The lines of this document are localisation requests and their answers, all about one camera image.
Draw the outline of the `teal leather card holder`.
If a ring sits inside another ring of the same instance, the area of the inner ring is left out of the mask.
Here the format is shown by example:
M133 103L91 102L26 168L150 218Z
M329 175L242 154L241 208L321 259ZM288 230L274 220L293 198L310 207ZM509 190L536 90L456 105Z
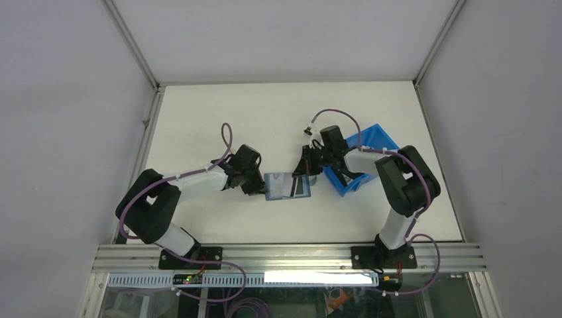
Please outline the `teal leather card holder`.
M310 194L307 197L311 196L311 188L315 185L317 178L316 176L302 176L308 178L309 183L309 190ZM291 182L293 176L290 172L276 172L276 173L267 173L264 175L264 181L268 188L267 193L265 194L265 200L267 201L279 201L279 200L287 200L287 199L301 199L307 197L300 197L300 198L291 198L288 197L286 191L288 189L288 185Z

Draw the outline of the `blue plastic bin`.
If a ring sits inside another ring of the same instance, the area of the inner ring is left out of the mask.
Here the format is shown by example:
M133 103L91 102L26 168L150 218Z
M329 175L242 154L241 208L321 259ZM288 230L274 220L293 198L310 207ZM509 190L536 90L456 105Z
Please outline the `blue plastic bin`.
M399 146L386 131L375 124L361 131L361 145L378 150L398 150ZM382 157L379 153L359 153L354 150L351 157L345 159L348 171L337 170L331 166L324 167L323 173L331 182L337 193L344 197L351 191L378 177L375 162Z

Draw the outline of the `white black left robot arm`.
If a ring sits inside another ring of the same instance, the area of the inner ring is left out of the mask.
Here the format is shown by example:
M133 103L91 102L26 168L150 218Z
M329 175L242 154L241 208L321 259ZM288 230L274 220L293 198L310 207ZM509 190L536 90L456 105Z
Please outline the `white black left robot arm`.
M246 195L266 194L260 163L260 153L244 144L234 154L191 172L165 177L147 169L122 198L115 215L143 243L172 252L177 264L191 269L199 262L200 243L173 223L177 206L200 195L236 187Z

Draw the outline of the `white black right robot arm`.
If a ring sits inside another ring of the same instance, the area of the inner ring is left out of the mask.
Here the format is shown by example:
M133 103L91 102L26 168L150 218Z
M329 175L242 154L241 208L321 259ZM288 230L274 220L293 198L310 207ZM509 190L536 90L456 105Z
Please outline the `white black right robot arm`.
M375 236L374 246L359 254L363 267L391 268L411 255L413 227L441 193L439 182L418 150L414 146L396 150L349 146L337 125L319 132L308 125L304 134L309 141L302 148L294 177L331 170L340 183L370 175L382 184L390 212Z

